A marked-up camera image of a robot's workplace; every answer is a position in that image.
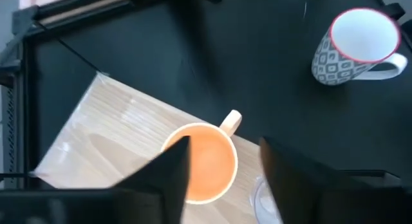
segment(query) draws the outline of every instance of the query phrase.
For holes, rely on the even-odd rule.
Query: clear glass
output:
[[[276,202],[264,177],[257,179],[255,189],[250,196],[250,204],[254,208],[255,217],[259,224],[283,224]]]

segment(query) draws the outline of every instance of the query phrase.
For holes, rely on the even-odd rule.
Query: red mug rim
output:
[[[337,45],[335,44],[335,41],[333,40],[333,37],[332,37],[333,26],[334,26],[334,24],[336,23],[336,20],[338,20],[338,18],[340,18],[340,17],[341,17],[342,15],[344,15],[345,13],[350,12],[350,11],[353,11],[353,10],[370,10],[370,11],[373,11],[373,12],[377,12],[377,13],[379,13],[380,15],[383,15],[384,17],[386,17],[386,19],[388,19],[388,20],[393,24],[393,26],[395,27],[395,29],[396,29],[396,31],[397,31],[398,42],[397,42],[397,45],[394,47],[393,51],[392,51],[390,54],[388,54],[387,56],[385,56],[385,57],[383,57],[383,58],[381,58],[381,59],[375,60],[375,61],[362,61],[362,60],[355,59],[355,58],[353,58],[353,57],[348,56],[347,54],[343,53],[343,51],[340,50],[340,49],[337,47]],[[378,10],[375,10],[375,9],[373,9],[373,8],[361,8],[361,7],[360,7],[360,8],[351,8],[351,9],[349,9],[349,10],[345,10],[345,11],[341,12],[337,17],[335,17],[335,18],[333,19],[333,21],[332,21],[332,25],[330,26],[329,37],[330,37],[330,39],[331,39],[331,43],[332,43],[333,47],[334,47],[341,55],[343,55],[344,57],[346,57],[346,58],[349,59],[349,60],[352,60],[352,61],[355,61],[355,62],[359,62],[359,63],[379,63],[379,62],[382,62],[383,60],[387,59],[388,57],[390,57],[391,55],[393,55],[393,54],[398,50],[398,48],[399,48],[399,46],[400,46],[400,40],[401,40],[401,38],[400,38],[400,30],[399,30],[398,24],[397,24],[392,18],[390,18],[390,17],[389,17],[388,15],[386,15],[385,13],[380,12],[380,11],[378,11]]]

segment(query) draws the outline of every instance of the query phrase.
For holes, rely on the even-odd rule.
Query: mug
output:
[[[206,123],[187,124],[174,131],[162,151],[183,136],[190,136],[190,169],[186,202],[206,204],[222,197],[238,171],[238,154],[230,137],[239,127],[241,114],[232,110],[219,127]]]
[[[312,74],[326,85],[349,80],[383,80],[402,73],[405,56],[395,53],[401,40],[397,24],[380,11],[353,8],[338,15],[322,38],[312,61]],[[394,69],[370,71],[388,62]]]

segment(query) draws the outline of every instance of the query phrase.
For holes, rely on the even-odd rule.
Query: geometric pattern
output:
[[[375,65],[358,63],[341,55],[333,47],[327,31],[316,49],[312,61],[312,74],[319,82],[334,86],[358,77]]]

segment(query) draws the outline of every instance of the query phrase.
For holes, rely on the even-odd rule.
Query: patterned mug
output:
[[[402,73],[405,56],[395,53],[400,44],[397,24],[371,8],[353,8],[338,15],[322,38],[312,61],[312,74],[326,85],[349,80],[383,80]],[[388,62],[392,70],[370,71]]]

